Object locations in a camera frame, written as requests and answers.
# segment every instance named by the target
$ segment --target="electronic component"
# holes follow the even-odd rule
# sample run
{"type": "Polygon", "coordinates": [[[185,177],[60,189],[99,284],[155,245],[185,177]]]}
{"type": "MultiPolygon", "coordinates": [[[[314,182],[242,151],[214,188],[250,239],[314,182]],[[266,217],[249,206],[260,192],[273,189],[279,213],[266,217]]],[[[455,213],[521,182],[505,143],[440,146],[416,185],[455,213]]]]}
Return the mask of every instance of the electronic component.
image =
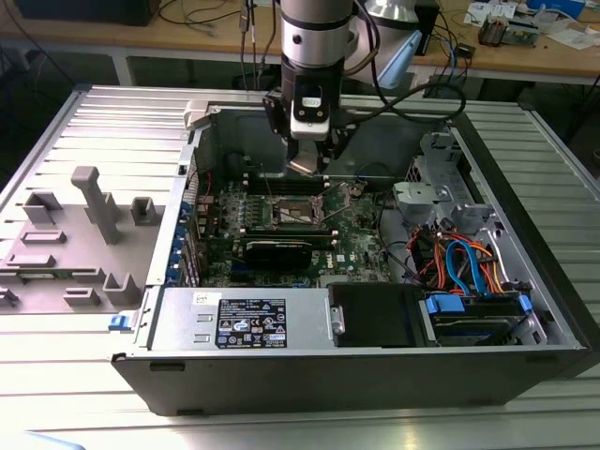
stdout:
{"type": "Polygon", "coordinates": [[[424,295],[410,284],[331,284],[330,305],[340,309],[344,321],[344,333],[336,336],[337,346],[426,347],[428,338],[418,304],[424,295]]]}
{"type": "Polygon", "coordinates": [[[274,222],[281,226],[312,225],[315,219],[313,203],[303,200],[279,200],[274,205],[273,217],[274,222]]]}
{"type": "Polygon", "coordinates": [[[472,59],[475,55],[475,48],[462,42],[458,43],[454,51],[460,58],[472,59]]]}
{"type": "Polygon", "coordinates": [[[347,283],[350,277],[347,275],[321,275],[319,277],[319,286],[326,288],[332,283],[347,283]]]}
{"type": "Polygon", "coordinates": [[[529,298],[519,293],[486,298],[436,293],[425,303],[436,340],[444,347],[505,344],[532,310],[529,298]]]}
{"type": "Polygon", "coordinates": [[[508,28],[508,20],[504,16],[488,14],[486,21],[479,29],[479,43],[498,47],[503,41],[504,33],[508,28]]]}
{"type": "Polygon", "coordinates": [[[293,270],[310,266],[312,245],[306,242],[251,241],[244,263],[250,269],[293,270]]]}

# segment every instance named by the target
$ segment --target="side panel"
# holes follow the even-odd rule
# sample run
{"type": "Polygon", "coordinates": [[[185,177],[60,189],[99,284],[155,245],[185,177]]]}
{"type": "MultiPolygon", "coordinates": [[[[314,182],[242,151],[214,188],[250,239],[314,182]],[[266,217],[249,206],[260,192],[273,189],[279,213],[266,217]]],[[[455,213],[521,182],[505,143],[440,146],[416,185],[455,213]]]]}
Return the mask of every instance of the side panel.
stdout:
{"type": "Polygon", "coordinates": [[[535,227],[517,194],[506,180],[498,163],[473,127],[467,114],[454,119],[458,133],[464,142],[465,155],[480,180],[485,180],[492,202],[511,234],[518,239],[535,270],[542,279],[545,289],[558,306],[561,314],[573,331],[577,341],[588,349],[589,355],[580,364],[570,367],[563,376],[576,376],[592,368],[600,361],[600,328],[590,311],[581,300],[575,287],[552,254],[544,237],[535,227]]]}
{"type": "Polygon", "coordinates": [[[213,415],[500,405],[581,356],[117,358],[112,365],[153,413],[213,415]]]}

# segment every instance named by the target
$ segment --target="white label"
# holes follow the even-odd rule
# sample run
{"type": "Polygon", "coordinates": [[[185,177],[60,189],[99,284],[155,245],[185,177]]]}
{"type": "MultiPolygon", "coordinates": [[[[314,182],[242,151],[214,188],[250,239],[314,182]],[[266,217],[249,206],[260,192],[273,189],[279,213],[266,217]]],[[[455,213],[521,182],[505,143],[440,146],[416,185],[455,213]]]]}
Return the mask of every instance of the white label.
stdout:
{"type": "Polygon", "coordinates": [[[195,292],[191,304],[195,307],[202,305],[218,305],[223,294],[221,292],[195,292]]]}
{"type": "Polygon", "coordinates": [[[264,335],[264,340],[285,340],[285,335],[264,335]]]}
{"type": "Polygon", "coordinates": [[[302,97],[302,106],[305,108],[320,108],[321,99],[318,97],[302,97]]]}
{"type": "Polygon", "coordinates": [[[53,274],[19,274],[21,278],[54,278],[53,274]]]}

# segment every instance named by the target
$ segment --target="blue plastic clip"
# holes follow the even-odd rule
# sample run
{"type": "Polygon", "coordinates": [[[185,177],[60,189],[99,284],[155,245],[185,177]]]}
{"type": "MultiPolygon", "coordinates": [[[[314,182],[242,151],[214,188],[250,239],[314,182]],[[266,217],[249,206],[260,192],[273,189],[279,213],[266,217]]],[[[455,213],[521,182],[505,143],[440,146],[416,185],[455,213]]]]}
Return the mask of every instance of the blue plastic clip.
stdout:
{"type": "Polygon", "coordinates": [[[448,275],[451,279],[453,279],[456,282],[459,288],[462,289],[465,295],[471,295],[467,285],[463,283],[460,280],[460,278],[457,277],[457,273],[454,270],[454,260],[452,258],[452,254],[454,252],[454,249],[458,246],[463,246],[467,250],[467,255],[469,256],[469,264],[471,266],[472,280],[475,283],[475,289],[479,293],[489,294],[486,282],[479,273],[479,265],[477,264],[477,255],[475,255],[475,250],[473,250],[473,248],[466,242],[454,241],[446,249],[446,267],[448,268],[448,275]]]}
{"type": "Polygon", "coordinates": [[[109,331],[129,331],[129,317],[121,314],[112,316],[111,323],[109,323],[109,331]]]}
{"type": "Polygon", "coordinates": [[[188,202],[181,202],[181,213],[182,214],[191,213],[191,205],[188,202]]]}
{"type": "Polygon", "coordinates": [[[426,301],[427,312],[465,312],[465,306],[460,297],[453,293],[435,293],[426,301]]]}
{"type": "Polygon", "coordinates": [[[173,252],[169,257],[169,265],[178,264],[181,261],[181,253],[173,252]]]}
{"type": "Polygon", "coordinates": [[[175,237],[184,237],[186,235],[186,227],[177,225],[175,227],[175,237]]]}
{"type": "Polygon", "coordinates": [[[533,311],[532,301],[529,299],[527,295],[521,294],[518,297],[518,302],[521,304],[521,307],[526,313],[530,313],[533,311]]]}
{"type": "Polygon", "coordinates": [[[183,241],[183,239],[174,239],[172,241],[172,247],[175,250],[181,250],[184,247],[184,241],[183,241]]]}

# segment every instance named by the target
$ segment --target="paper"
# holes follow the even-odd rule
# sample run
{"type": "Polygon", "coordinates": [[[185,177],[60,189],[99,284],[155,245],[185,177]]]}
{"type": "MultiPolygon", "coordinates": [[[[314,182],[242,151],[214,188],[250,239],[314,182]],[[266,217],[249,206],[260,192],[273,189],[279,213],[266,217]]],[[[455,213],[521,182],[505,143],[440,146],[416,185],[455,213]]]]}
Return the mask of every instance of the paper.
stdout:
{"type": "Polygon", "coordinates": [[[567,28],[566,30],[559,31],[557,33],[552,33],[551,35],[547,36],[550,39],[556,40],[557,42],[576,50],[587,49],[593,45],[593,41],[588,39],[585,33],[572,30],[571,28],[567,28]]]}
{"type": "Polygon", "coordinates": [[[486,21],[488,14],[494,16],[504,16],[506,19],[512,19],[515,17],[515,11],[517,10],[517,3],[503,3],[501,5],[475,2],[469,5],[467,14],[465,14],[465,23],[472,23],[473,25],[482,26],[486,21]]]}

